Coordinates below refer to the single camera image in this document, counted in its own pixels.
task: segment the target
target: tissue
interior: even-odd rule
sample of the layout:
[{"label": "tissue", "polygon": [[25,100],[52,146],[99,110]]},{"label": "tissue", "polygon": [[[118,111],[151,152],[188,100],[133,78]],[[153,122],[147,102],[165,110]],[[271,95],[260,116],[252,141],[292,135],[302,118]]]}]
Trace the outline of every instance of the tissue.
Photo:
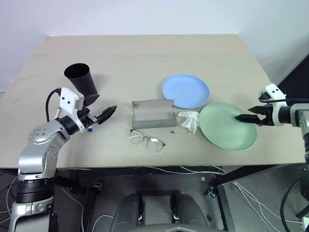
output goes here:
[{"label": "tissue", "polygon": [[189,131],[192,131],[195,134],[198,125],[198,116],[199,113],[196,111],[182,111],[178,114],[178,117],[185,117],[185,121],[180,124],[183,128],[188,128]]}]

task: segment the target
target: blue plate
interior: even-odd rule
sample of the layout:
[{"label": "blue plate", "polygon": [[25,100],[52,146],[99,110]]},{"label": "blue plate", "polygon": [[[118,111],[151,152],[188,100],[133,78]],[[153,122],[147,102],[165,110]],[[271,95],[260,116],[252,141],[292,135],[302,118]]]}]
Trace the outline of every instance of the blue plate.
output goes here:
[{"label": "blue plate", "polygon": [[210,96],[207,84],[196,76],[177,74],[165,80],[162,86],[163,96],[174,100],[174,106],[193,109],[204,105]]}]

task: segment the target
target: table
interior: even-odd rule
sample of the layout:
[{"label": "table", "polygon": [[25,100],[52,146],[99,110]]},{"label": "table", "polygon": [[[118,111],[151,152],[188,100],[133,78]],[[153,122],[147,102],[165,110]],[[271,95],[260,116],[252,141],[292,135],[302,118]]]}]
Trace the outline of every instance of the table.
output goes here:
[{"label": "table", "polygon": [[[193,134],[180,126],[141,130],[166,143],[162,154],[127,139],[132,128],[131,102],[163,99],[162,83],[176,73],[203,79],[211,91],[207,103],[227,102],[244,110],[259,105],[258,93],[270,81],[237,35],[60,36],[46,38],[0,100],[0,167],[17,167],[29,132],[46,122],[48,93],[56,87],[73,88],[63,72],[78,62],[89,65],[100,94],[90,106],[92,114],[115,104],[118,108],[92,133],[73,135],[60,151],[58,168],[304,162],[300,129],[291,125],[258,128],[256,144],[243,152],[218,148],[200,130]],[[57,106],[54,96],[51,116]]]}]

